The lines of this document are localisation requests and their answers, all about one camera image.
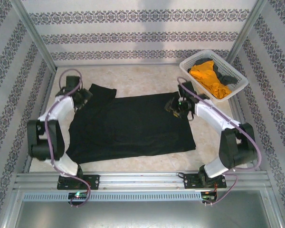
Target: beige floor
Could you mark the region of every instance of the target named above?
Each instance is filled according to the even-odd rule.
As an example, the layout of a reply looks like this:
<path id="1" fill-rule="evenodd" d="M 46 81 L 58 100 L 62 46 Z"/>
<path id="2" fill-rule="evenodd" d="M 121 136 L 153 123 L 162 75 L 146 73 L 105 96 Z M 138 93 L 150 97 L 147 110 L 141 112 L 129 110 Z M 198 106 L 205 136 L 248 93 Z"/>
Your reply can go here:
<path id="1" fill-rule="evenodd" d="M 182 71 L 178 66 L 95 66 L 78 67 L 83 75 L 84 87 L 89 89 L 92 83 L 108 88 L 116 88 L 116 97 L 150 95 L 177 91 L 178 76 Z M 59 91 L 58 79 L 66 68 L 57 70 L 56 78 L 50 95 L 49 105 L 53 104 L 55 94 Z M 228 101 L 217 106 L 232 117 Z M 61 130 L 64 138 L 68 136 L 68 127 L 74 117 L 69 113 Z M 201 165 L 215 159 L 219 152 L 219 135 L 201 118 L 195 117 L 190 122 L 196 150 L 171 153 L 153 157 L 135 157 L 108 161 L 97 161 L 81 164 L 83 171 L 184 171 L 197 170 Z M 65 140 L 66 149 L 69 139 Z M 53 171 L 52 167 L 33 159 L 30 172 Z"/>

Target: black t-shirt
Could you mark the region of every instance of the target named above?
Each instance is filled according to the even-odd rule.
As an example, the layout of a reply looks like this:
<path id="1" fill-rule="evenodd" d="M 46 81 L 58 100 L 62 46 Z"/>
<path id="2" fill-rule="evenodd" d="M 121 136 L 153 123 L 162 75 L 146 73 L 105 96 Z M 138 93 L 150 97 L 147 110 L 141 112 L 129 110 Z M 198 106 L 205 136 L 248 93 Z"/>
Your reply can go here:
<path id="1" fill-rule="evenodd" d="M 177 92 L 115 98 L 116 89 L 95 84 L 89 91 L 69 128 L 67 154 L 78 164 L 195 149 L 188 119 L 164 109 Z"/>

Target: orange garment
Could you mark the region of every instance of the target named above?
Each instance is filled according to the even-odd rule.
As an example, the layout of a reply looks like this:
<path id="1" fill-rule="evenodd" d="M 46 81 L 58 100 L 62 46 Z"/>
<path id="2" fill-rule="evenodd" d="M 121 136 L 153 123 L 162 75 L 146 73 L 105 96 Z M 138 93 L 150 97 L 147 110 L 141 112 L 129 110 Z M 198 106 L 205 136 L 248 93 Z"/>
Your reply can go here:
<path id="1" fill-rule="evenodd" d="M 207 61 L 200 65 L 195 65 L 191 68 L 189 74 L 191 74 L 195 80 L 197 80 L 217 99 L 222 99 L 231 94 L 231 90 L 228 88 L 228 86 L 220 83 L 217 75 L 213 71 L 213 65 L 213 60 Z"/>

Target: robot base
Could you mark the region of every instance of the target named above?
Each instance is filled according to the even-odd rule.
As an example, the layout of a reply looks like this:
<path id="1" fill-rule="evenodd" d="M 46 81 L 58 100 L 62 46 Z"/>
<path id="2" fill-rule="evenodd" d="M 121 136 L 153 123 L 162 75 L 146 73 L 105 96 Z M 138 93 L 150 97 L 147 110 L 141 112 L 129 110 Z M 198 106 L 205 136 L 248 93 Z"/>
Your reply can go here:
<path id="1" fill-rule="evenodd" d="M 178 176 L 184 180 L 185 189 L 203 189 L 214 188 L 215 184 L 218 189 L 225 189 L 227 187 L 226 180 L 223 175 L 211 178 L 205 182 L 200 173 L 179 173 Z"/>
<path id="2" fill-rule="evenodd" d="M 78 166 L 77 177 L 90 184 L 91 190 L 98 190 L 99 175 L 84 175 L 80 166 Z M 74 178 L 59 176 L 57 190 L 87 190 L 87 186 Z"/>

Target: basket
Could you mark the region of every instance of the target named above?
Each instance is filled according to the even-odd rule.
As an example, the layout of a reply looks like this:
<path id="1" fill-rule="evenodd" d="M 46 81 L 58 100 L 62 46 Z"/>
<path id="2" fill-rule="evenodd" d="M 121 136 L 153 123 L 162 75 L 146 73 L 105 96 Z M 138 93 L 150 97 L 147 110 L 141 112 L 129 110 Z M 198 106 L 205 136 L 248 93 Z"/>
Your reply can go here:
<path id="1" fill-rule="evenodd" d="M 188 72 L 187 70 L 195 64 L 195 62 L 201 58 L 212 58 L 214 63 L 219 67 L 218 71 L 222 75 L 230 75 L 238 79 L 237 84 L 230 84 L 228 85 L 228 88 L 231 90 L 231 94 L 228 96 L 225 96 L 222 99 L 217 99 L 215 96 L 213 96 L 207 89 L 205 89 L 197 80 L 195 80 Z M 238 72 L 235 68 L 233 68 L 229 63 L 227 63 L 224 59 L 222 59 L 220 56 L 215 54 L 211 50 L 203 50 L 195 55 L 185 59 L 180 63 L 180 68 L 183 71 L 184 78 L 187 80 L 190 80 L 193 84 L 194 89 L 201 93 L 206 94 L 213 102 L 222 102 L 228 100 L 233 95 L 237 94 L 239 91 L 245 88 L 245 86 L 248 85 L 248 80 L 245 78 L 240 72 Z"/>

